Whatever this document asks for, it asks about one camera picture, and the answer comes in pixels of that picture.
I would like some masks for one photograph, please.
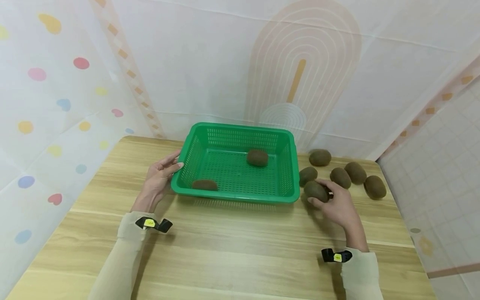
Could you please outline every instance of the brown kiwi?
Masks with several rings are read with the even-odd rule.
[[[350,179],[352,179],[353,184],[363,184],[365,179],[367,179],[367,172],[357,162],[349,162],[344,169],[347,171]]]
[[[318,171],[314,167],[306,167],[300,171],[300,186],[304,186],[307,182],[314,180],[318,176]]]
[[[309,198],[313,197],[324,203],[328,202],[328,193],[325,191],[323,185],[317,183],[316,181],[307,182],[303,188],[303,192]]]
[[[247,154],[247,162],[252,166],[265,167],[268,164],[268,153],[262,150],[250,150]]]
[[[192,189],[196,190],[207,190],[207,191],[218,191],[218,186],[213,180],[196,180],[192,183]]]
[[[327,166],[332,160],[332,155],[330,152],[328,152],[328,150],[317,149],[310,153],[308,160],[313,166],[316,167]]]
[[[387,195],[385,184],[378,176],[371,175],[367,177],[363,186],[367,195],[372,199],[382,199]]]
[[[352,180],[347,171],[342,168],[335,168],[330,173],[330,180],[338,184],[344,189],[349,189],[352,185]]]

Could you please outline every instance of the fabric wall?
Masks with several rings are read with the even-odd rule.
[[[0,297],[124,135],[274,126],[376,159],[479,54],[476,1],[5,0]]]
[[[438,299],[479,299],[480,80],[380,165]]]

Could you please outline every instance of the pink heart shape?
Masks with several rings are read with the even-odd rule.
[[[123,117],[123,112],[120,109],[112,109],[112,113],[115,117],[120,118]]]
[[[53,203],[53,205],[59,205],[62,200],[61,194],[53,194],[48,198],[48,202]]]

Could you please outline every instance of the blue dot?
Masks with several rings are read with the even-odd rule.
[[[69,111],[70,108],[72,107],[70,100],[68,99],[60,99],[57,100],[57,105],[61,107],[61,110],[63,111]]]
[[[87,166],[86,165],[78,165],[76,168],[75,168],[75,172],[77,172],[78,174],[83,174],[87,171]]]
[[[32,237],[32,232],[27,230],[20,231],[15,237],[15,242],[17,244],[25,244]]]
[[[18,187],[26,189],[31,187],[35,183],[35,178],[32,176],[23,176],[18,180]]]

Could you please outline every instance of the hand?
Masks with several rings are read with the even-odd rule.
[[[144,185],[133,204],[131,212],[152,213],[155,211],[156,205],[170,188],[173,173],[183,167],[183,163],[177,162],[179,154],[180,150],[177,150],[148,168]]]
[[[333,199],[327,203],[316,198],[308,198],[307,201],[320,208],[325,217],[343,227],[347,247],[368,252],[365,230],[353,205],[350,192],[330,180],[316,179],[315,181],[329,188],[333,192]]]
[[[358,226],[359,223],[361,225],[359,214],[353,205],[352,197],[348,190],[330,180],[316,179],[315,181],[329,188],[333,193],[333,199],[323,203],[316,198],[308,198],[308,202],[320,208],[325,217],[339,224],[344,229]]]

